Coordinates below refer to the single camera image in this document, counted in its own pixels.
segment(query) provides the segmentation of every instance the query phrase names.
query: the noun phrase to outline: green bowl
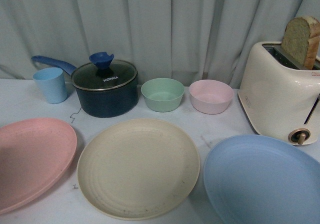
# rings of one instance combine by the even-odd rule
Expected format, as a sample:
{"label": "green bowl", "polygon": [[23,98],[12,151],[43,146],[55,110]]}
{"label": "green bowl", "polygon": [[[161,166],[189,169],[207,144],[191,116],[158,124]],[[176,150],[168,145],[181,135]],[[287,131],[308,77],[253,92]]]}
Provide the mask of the green bowl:
{"label": "green bowl", "polygon": [[146,105],[157,112],[176,109],[184,95],[182,83],[170,78],[157,78],[145,82],[141,87]]}

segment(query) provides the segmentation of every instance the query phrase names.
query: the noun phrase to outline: cream toaster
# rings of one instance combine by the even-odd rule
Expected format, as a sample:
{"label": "cream toaster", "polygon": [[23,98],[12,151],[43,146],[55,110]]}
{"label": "cream toaster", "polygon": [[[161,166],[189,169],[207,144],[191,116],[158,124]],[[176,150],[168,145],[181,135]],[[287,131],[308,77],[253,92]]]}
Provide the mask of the cream toaster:
{"label": "cream toaster", "polygon": [[317,141],[320,134],[320,61],[313,70],[299,65],[281,42],[256,43],[238,91],[253,129],[293,145]]}

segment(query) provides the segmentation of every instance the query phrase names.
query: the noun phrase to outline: blue plate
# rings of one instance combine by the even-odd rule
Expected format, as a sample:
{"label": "blue plate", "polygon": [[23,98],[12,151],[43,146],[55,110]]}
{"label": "blue plate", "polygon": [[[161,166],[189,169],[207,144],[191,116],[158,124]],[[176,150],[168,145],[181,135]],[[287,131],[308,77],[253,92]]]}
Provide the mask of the blue plate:
{"label": "blue plate", "polygon": [[203,176],[225,223],[320,223],[320,163],[281,140],[225,139],[208,154]]}

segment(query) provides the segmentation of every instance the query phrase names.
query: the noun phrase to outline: konka logo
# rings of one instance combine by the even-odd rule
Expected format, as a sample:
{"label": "konka logo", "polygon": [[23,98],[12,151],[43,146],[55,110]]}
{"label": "konka logo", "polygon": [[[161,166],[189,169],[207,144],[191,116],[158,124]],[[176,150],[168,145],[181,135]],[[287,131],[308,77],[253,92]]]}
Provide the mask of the konka logo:
{"label": "konka logo", "polygon": [[103,82],[107,82],[107,81],[110,81],[110,80],[115,80],[115,79],[118,79],[118,78],[119,78],[118,76],[106,78],[106,79],[103,80]]}

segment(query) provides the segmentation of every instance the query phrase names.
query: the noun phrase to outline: toast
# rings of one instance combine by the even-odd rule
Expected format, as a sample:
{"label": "toast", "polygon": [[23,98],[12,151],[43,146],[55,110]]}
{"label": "toast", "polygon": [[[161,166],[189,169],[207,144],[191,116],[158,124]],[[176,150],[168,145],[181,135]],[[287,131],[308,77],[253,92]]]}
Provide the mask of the toast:
{"label": "toast", "polygon": [[296,61],[312,70],[320,42],[320,23],[312,16],[297,17],[285,28],[281,47]]}

